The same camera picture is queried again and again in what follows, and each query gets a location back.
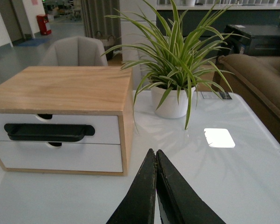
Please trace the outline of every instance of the spider plant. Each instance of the spider plant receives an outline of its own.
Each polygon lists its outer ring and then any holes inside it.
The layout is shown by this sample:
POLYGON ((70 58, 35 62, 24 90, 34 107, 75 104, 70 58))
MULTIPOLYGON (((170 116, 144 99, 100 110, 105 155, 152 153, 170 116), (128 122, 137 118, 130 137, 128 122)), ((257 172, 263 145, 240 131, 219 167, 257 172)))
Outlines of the spider plant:
POLYGON ((145 56, 140 57, 139 60, 124 61, 122 66, 122 69, 127 69, 136 65, 144 65, 145 70, 147 71, 147 74, 142 78, 136 89, 134 104, 139 93, 154 86, 165 89, 158 108, 172 90, 176 90, 177 100, 180 92, 186 91, 188 96, 188 108, 185 129, 187 129, 191 111, 191 87, 197 87, 197 85, 201 83, 209 87, 209 89, 216 95, 218 95, 218 93, 214 91, 212 86, 224 91, 217 83, 203 79, 202 75, 217 71, 229 86, 222 71, 212 62, 212 59, 215 57, 206 57, 211 51, 219 51, 220 49, 225 48, 222 44, 226 43, 225 40, 231 34, 221 34, 215 28, 211 27, 211 25, 230 6, 213 11, 214 4, 200 21, 197 28, 190 32, 186 37, 183 37, 182 20, 187 11, 184 11, 179 15, 174 0, 170 0, 173 11, 173 21, 168 20, 169 23, 167 23, 152 5, 146 0, 143 1, 154 11, 160 24, 163 26, 166 35, 164 36, 159 28, 151 22, 143 12, 140 14, 131 13, 139 17, 140 21, 145 21, 148 26, 143 25, 143 23, 138 22, 137 20, 130 19, 124 12, 118 11, 120 15, 108 15, 108 17, 121 18, 130 21, 143 33, 144 39, 148 41, 149 44, 121 44, 110 48, 105 54, 123 47, 126 49, 135 49, 145 56), (201 36, 205 31, 210 31, 213 33, 213 36, 201 40, 201 36), (210 68, 203 68, 202 66, 205 64, 210 64, 210 68))

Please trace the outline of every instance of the wooden drawer organizer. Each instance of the wooden drawer organizer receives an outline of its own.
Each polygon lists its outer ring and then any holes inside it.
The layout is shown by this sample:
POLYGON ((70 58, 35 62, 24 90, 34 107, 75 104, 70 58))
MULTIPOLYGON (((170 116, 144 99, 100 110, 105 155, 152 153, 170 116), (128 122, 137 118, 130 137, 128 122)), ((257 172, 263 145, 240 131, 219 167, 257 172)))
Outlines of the wooden drawer organizer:
POLYGON ((133 127, 131 70, 29 67, 0 85, 0 165, 6 171, 127 175, 133 127), (74 141, 14 140, 6 124, 89 125, 95 133, 74 141))

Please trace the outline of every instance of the white table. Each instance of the white table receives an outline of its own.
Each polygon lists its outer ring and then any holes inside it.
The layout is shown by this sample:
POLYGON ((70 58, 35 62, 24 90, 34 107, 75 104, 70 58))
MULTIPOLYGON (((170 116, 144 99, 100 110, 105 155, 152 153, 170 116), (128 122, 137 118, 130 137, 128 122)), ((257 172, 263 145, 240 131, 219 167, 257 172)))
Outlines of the white table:
MULTIPOLYGON (((0 224, 105 224, 147 151, 162 149, 196 193, 228 224, 280 224, 280 145, 243 99, 193 98, 185 118, 154 114, 150 92, 135 107, 129 175, 6 173, 0 168, 0 224), (234 148, 209 147, 204 128, 226 128, 234 148)), ((156 204, 155 223, 160 224, 156 204)))

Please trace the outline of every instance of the gray chair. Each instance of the gray chair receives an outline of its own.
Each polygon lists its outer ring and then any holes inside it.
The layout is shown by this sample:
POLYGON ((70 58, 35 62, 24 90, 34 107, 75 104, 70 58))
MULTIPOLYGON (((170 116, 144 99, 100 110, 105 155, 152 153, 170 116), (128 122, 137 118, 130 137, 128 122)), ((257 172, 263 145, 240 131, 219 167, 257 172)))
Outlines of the gray chair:
POLYGON ((54 42, 39 66, 108 66, 103 43, 94 38, 75 36, 54 42))

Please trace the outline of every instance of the white flower pot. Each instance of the white flower pot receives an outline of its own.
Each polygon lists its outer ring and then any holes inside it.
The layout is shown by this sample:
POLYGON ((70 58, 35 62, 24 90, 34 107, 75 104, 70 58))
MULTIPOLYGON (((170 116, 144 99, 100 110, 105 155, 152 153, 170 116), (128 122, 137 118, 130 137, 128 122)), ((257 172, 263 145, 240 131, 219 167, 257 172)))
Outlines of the white flower pot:
POLYGON ((186 5, 187 6, 194 6, 195 2, 196 2, 196 0, 186 0, 186 5))
POLYGON ((175 4, 177 6, 181 6, 182 5, 182 0, 174 0, 175 4))
POLYGON ((151 88, 151 96, 153 101, 154 112, 163 118, 175 119, 181 118, 187 114, 188 98, 186 92, 183 90, 179 95, 179 103, 177 102, 177 91, 172 90, 166 97, 162 105, 156 109, 165 92, 165 89, 159 87, 151 88))

